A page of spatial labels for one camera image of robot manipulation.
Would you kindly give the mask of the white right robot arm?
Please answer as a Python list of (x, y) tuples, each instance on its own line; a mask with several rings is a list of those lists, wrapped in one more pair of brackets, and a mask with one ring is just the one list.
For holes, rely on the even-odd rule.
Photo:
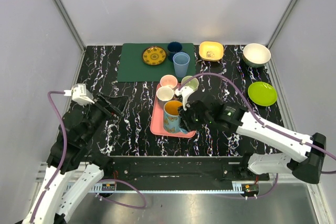
[(219, 131), (254, 138), (279, 150), (277, 154), (246, 154), (238, 167), (239, 176), (250, 180), (266, 173), (292, 174), (309, 184), (318, 184), (325, 158), (326, 137), (306, 135), (269, 122), (234, 103), (198, 100), (178, 108), (180, 127), (196, 131), (203, 124)]

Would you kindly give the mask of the white grey mug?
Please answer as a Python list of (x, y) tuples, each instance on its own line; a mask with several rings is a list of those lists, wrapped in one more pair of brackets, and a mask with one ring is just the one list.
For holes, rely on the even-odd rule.
[(161, 102), (167, 102), (174, 98), (174, 90), (170, 87), (159, 87), (156, 91), (156, 97)]

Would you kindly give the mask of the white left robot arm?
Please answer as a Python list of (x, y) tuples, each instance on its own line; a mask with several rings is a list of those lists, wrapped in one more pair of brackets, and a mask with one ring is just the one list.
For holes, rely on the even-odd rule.
[(68, 223), (90, 189), (113, 176), (113, 159), (96, 153), (70, 189), (69, 181), (88, 154), (88, 145), (98, 128), (108, 120), (119, 119), (128, 97), (97, 94), (91, 105), (75, 105), (60, 119), (60, 132), (50, 149), (41, 188), (21, 223)]

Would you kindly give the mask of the pink and white mug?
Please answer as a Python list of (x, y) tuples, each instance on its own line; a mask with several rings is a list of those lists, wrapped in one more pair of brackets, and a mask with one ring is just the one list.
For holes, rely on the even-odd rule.
[(172, 89), (175, 89), (177, 84), (178, 84), (177, 78), (173, 75), (170, 75), (170, 74), (164, 75), (160, 80), (160, 85), (162, 87), (167, 86), (167, 87), (170, 87)]

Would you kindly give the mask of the light blue glazed mug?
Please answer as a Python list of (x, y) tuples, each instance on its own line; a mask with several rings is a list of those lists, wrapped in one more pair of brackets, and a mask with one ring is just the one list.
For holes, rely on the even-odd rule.
[(180, 127), (181, 117), (179, 116), (178, 109), (183, 106), (180, 101), (169, 101), (164, 105), (163, 114), (163, 128), (168, 133), (184, 133), (187, 134), (188, 131)]

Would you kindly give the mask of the sage green mug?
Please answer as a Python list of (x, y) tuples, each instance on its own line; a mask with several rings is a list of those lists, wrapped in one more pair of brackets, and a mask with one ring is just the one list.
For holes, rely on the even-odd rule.
[(192, 76), (185, 76), (181, 81), (181, 85), (190, 87), (194, 91), (196, 91), (198, 89), (198, 86), (199, 86), (199, 81), (198, 81), (197, 78), (193, 78), (193, 79), (189, 80), (191, 77)]

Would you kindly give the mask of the dark grey mug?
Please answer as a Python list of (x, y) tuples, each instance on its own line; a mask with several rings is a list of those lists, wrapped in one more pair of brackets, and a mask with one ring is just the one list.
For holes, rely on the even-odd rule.
[(182, 97), (174, 97), (173, 100), (182, 102), (183, 98)]

